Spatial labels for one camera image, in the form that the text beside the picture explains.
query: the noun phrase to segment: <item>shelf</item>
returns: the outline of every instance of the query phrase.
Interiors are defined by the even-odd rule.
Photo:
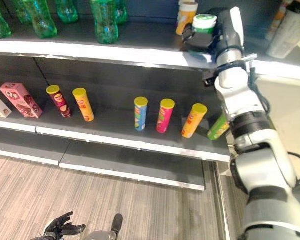
[[[70,141],[52,136],[0,129],[0,155],[58,165]]]
[[[71,142],[60,168],[205,190],[203,162],[109,145]]]
[[[94,34],[94,21],[80,19],[74,24],[55,20],[58,36],[39,39],[31,25],[17,19],[9,24],[11,37],[0,39],[0,55],[67,59],[88,62],[117,63],[147,68],[214,70],[208,54],[182,51],[182,40],[173,24],[129,22],[119,27],[119,41],[113,45],[99,44]],[[300,79],[300,49],[286,58],[266,55],[269,42],[256,33],[245,34],[245,54],[257,53],[256,73]]]
[[[119,41],[97,42],[94,20],[74,24],[55,23],[58,36],[39,39],[32,25],[8,21],[12,36],[0,39],[0,54],[39,58],[120,63],[153,68],[213,69],[211,56],[180,51],[182,40],[172,24],[129,22],[119,27]]]
[[[97,109],[96,119],[85,122],[77,106],[69,102],[73,110],[71,118],[62,118],[53,103],[48,102],[43,114],[38,118],[24,118],[16,109],[8,118],[0,118],[0,128],[27,130],[35,126],[35,132],[85,142],[115,145],[125,148],[180,155],[201,160],[229,162],[230,153],[227,140],[209,140],[206,135],[208,121],[203,120],[192,138],[181,136],[185,118],[173,117],[165,134],[156,132],[158,114],[149,113],[146,128],[139,132],[134,128],[133,110]]]

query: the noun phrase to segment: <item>yellow lid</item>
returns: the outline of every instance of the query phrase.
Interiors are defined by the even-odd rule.
[[[51,85],[46,88],[47,94],[56,94],[60,91],[60,87],[58,85]]]
[[[134,104],[138,107],[145,107],[148,105],[148,99],[143,96],[138,96],[134,99]]]
[[[79,88],[76,88],[75,90],[73,90],[72,94],[75,97],[83,97],[87,94],[87,91],[84,88],[79,87]]]
[[[173,109],[175,107],[175,101],[172,99],[166,98],[161,101],[161,107],[165,109]]]
[[[201,104],[201,103],[196,103],[192,106],[192,110],[195,111],[198,114],[206,114],[208,112],[208,108]]]

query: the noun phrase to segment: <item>red chip can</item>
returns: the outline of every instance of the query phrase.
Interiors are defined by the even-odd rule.
[[[55,106],[59,109],[62,117],[70,118],[72,113],[63,94],[60,91],[60,87],[58,85],[51,85],[47,87],[46,92],[50,95]]]

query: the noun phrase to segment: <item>pink box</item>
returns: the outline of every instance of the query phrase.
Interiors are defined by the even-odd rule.
[[[42,110],[22,83],[6,82],[0,91],[26,118],[39,118]]]

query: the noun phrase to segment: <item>gray carpet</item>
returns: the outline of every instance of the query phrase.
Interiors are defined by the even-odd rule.
[[[121,240],[223,239],[213,171],[204,166],[206,191],[200,192],[0,157],[0,240],[38,237],[68,211],[87,228],[65,240],[109,230],[116,213],[123,215]]]

